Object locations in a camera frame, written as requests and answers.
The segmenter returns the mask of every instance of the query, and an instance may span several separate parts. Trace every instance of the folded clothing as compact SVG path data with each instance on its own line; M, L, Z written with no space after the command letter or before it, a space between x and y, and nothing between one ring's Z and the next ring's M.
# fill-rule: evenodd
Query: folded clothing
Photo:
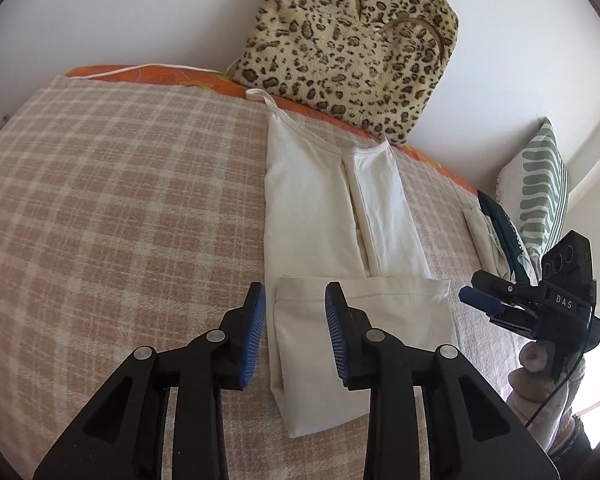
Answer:
M511 272L491 218L485 216L479 207L467 208L463 212L482 268L504 280L514 282L515 275Z
M272 111L267 138L264 229L270 387L289 435L300 436L352 420L368 410L368 402L364 401L362 411L357 404L349 406L348 400L336 402L331 405L330 417L327 418L316 402L297 400L307 390L319 391L320 379L302 373L314 366L312 360L306 365L295 364L306 362L302 361L304 349L285 343L287 351L284 354L280 352L279 333L284 336L295 334L298 330L304 333L305 343L309 345L314 338L319 340L322 334L324 345L318 353L318 360L332 367L332 387L346 394L342 384L337 382L327 332L324 313L326 284L329 281L345 282L381 276L419 276L411 282L415 284L419 283L417 280L430 278L430 272L388 142L377 144L371 140L368 148L334 146L297 124L277 107L265 91L251 89L246 94L251 100L263 100ZM320 278L320 291L312 289L307 296L319 298L317 303L305 301L304 294L283 294L284 298L299 300L295 306L289 307L298 311L295 316L285 318L284 314L280 314L276 301L279 282L284 276L327 278ZM440 286L448 290L447 282L441 282ZM402 296L398 298L404 300L400 303L404 309L402 320L408 320L410 324L404 330L412 330L415 323L424 334L430 333L426 328L429 317L423 316L420 325L420 318L414 314L419 311L411 308L411 300L404 296L408 291L405 288L400 290ZM398 303L389 304L387 301L380 298L378 308L387 308L389 312L398 309ZM445 317L447 324L444 326L452 326L446 301L432 303L430 308L440 311L432 316L440 314ZM312 325L317 332L305 327L305 310L317 316ZM400 323L390 326L388 332L403 330L398 325ZM432 339L427 346L435 347L438 341L437 338ZM300 352L300 357L296 356L296 352Z
M493 231L509 263L512 281L537 285L536 272L529 254L507 213L493 198L481 191L478 191L478 201L481 211L490 219Z
M350 392L336 371L324 311L329 278L278 281L274 322L290 436L328 430L369 411L369 390ZM350 306L405 345L435 350L457 345L448 281L419 276L338 280Z

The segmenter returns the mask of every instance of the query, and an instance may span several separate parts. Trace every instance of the bed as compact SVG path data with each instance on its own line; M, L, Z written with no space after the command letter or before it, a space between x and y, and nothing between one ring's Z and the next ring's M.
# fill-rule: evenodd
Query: bed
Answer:
M211 72L88 78L119 68L56 77L0 131L0 451L24 479L137 346L185 345L264 278L266 107ZM333 144L377 142L277 102ZM480 268L462 214L475 190L408 146L395 154L433 277L457 292ZM456 293L451 308L461 351L506 396L522 339ZM366 417L288 438L267 356L264 340L252 385L223 397L230 477L361 478Z

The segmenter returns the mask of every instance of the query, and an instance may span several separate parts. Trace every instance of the dark green fabric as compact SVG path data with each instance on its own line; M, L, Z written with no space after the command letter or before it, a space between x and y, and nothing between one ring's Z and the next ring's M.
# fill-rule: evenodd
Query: dark green fabric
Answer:
M522 256L523 251L518 241L516 228L511 220L500 204L489 195L478 191L478 201L480 202L482 214L491 218L493 229L496 231L504 255L507 258L509 269L512 270L513 275L516 277L516 282L530 284L529 276L518 260L518 256Z

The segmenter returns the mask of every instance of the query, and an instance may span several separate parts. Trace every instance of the green striped cushion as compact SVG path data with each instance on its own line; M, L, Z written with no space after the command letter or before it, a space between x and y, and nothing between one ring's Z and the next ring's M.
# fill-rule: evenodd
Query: green striped cushion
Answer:
M538 280L542 255L560 239L568 195L567 169L545 119L538 134L502 168L496 185L496 200L518 229Z

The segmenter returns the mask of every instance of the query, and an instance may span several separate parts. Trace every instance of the camera lens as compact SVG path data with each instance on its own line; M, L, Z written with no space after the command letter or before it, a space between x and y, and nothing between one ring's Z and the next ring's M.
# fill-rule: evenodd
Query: camera lens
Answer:
M562 268L562 255L560 253L554 256L554 272L557 274Z

